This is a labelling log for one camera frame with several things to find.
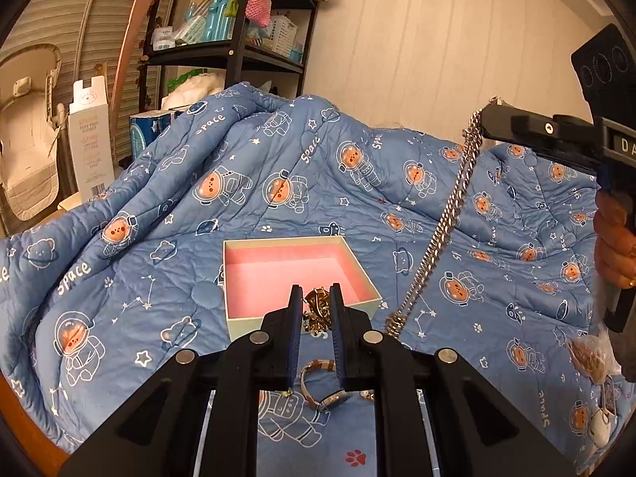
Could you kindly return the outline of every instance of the blue quilt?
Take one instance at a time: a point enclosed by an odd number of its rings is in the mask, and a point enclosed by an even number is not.
[[[431,136],[368,128],[319,97],[241,84],[195,103],[92,202],[2,240],[0,368],[72,452],[177,350],[229,344],[225,239],[343,235],[382,295],[381,329],[460,156]],[[599,453],[586,429],[602,388],[576,372],[565,344],[593,318],[596,189],[516,145],[484,152],[401,338],[458,350],[579,466]],[[301,336],[300,367],[332,356],[329,336]],[[336,385],[308,379],[315,396]],[[634,386],[616,377],[609,391],[614,439]],[[259,475],[375,475],[373,406],[360,396],[316,413],[298,388],[262,393],[258,431]]]

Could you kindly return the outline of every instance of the silver chain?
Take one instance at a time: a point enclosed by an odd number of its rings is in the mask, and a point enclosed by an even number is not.
[[[489,103],[495,100],[499,101],[500,99],[497,97],[491,98]],[[481,143],[483,141],[483,135],[481,134],[481,111],[482,110],[479,109],[479,111],[473,113],[468,127],[463,130],[463,154],[459,163],[459,171],[457,172],[455,185],[448,197],[448,201],[446,201],[440,222],[437,227],[435,227],[429,246],[426,248],[426,253],[424,253],[420,266],[415,272],[413,283],[406,293],[402,304],[392,312],[392,314],[387,316],[385,324],[386,333],[395,337],[395,339],[400,337],[406,325],[406,321],[413,311],[417,298],[422,294],[430,274],[440,260],[441,252],[448,243],[450,234],[457,224],[457,217],[459,217],[459,213],[462,210],[463,198],[468,190],[473,170],[477,163],[477,157],[479,156],[479,149],[481,149]]]

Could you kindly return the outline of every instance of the barcode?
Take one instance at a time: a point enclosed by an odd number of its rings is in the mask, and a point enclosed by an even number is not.
[[[104,185],[104,183],[100,183],[97,186],[93,186],[93,188],[90,189],[90,194],[95,197],[96,195],[100,195],[101,192],[103,192],[106,189],[106,186]]]

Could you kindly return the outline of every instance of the silver screw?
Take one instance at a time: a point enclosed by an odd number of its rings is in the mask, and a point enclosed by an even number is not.
[[[192,350],[180,350],[175,358],[179,364],[189,364],[195,359],[195,352]]]
[[[249,334],[249,340],[251,340],[253,344],[265,344],[269,339],[269,334],[263,330],[257,330]]]
[[[381,342],[383,338],[384,336],[382,335],[382,332],[378,332],[377,330],[369,330],[362,336],[362,339],[367,341],[369,344],[377,344]]]
[[[440,361],[447,364],[452,364],[453,362],[457,361],[456,351],[451,350],[450,348],[444,348],[443,350],[440,350],[440,353],[438,353],[438,357],[440,358]]]

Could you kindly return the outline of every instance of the hand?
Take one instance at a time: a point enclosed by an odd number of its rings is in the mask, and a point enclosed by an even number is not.
[[[608,192],[596,195],[594,263],[606,281],[620,289],[636,286],[636,237],[625,227],[627,213]]]

